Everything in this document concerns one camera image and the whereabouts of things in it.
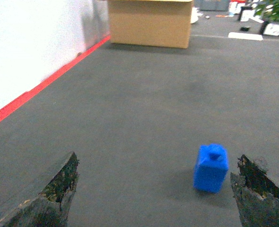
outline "red stripe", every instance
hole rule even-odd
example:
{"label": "red stripe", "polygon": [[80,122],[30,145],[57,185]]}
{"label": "red stripe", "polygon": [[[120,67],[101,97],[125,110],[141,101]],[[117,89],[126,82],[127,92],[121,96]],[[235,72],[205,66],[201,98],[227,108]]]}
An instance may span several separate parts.
{"label": "red stripe", "polygon": [[4,106],[2,109],[0,109],[0,122],[3,121],[6,117],[8,117],[10,114],[12,114],[15,110],[17,110],[20,106],[28,102],[31,98],[33,98],[35,95],[40,93],[43,89],[45,89],[49,84],[54,82],[56,79],[61,77],[64,73],[66,73],[69,69],[74,67],[76,64],[78,64],[82,59],[87,57],[89,54],[94,52],[96,49],[98,49],[100,46],[102,46],[105,42],[107,42],[110,39],[110,36],[105,37],[103,40],[101,40],[99,43],[91,47],[89,50],[81,54],[80,56],[76,57],[74,60],[72,60],[67,65],[64,65],[62,68],[60,68],[58,71],[53,73],[50,77],[48,77],[46,80],[44,80],[41,84],[33,88],[32,90],[23,93],[21,96],[13,100],[11,103]]}

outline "dark gray carpet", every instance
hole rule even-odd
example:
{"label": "dark gray carpet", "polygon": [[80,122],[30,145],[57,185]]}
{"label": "dark gray carpet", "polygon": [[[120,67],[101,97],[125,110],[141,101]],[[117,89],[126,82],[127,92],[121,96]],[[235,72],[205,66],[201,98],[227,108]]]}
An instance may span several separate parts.
{"label": "dark gray carpet", "polygon": [[199,23],[187,50],[106,43],[1,122],[0,206],[75,151],[71,227],[240,227],[229,176],[196,192],[193,166],[215,142],[279,174],[279,39]]}

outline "blue plastic container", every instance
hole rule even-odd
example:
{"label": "blue plastic container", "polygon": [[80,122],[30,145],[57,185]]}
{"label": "blue plastic container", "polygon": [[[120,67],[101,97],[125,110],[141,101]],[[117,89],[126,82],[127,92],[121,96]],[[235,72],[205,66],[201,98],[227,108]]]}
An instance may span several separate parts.
{"label": "blue plastic container", "polygon": [[220,144],[201,145],[194,168],[194,188],[218,193],[228,172],[228,154]]}

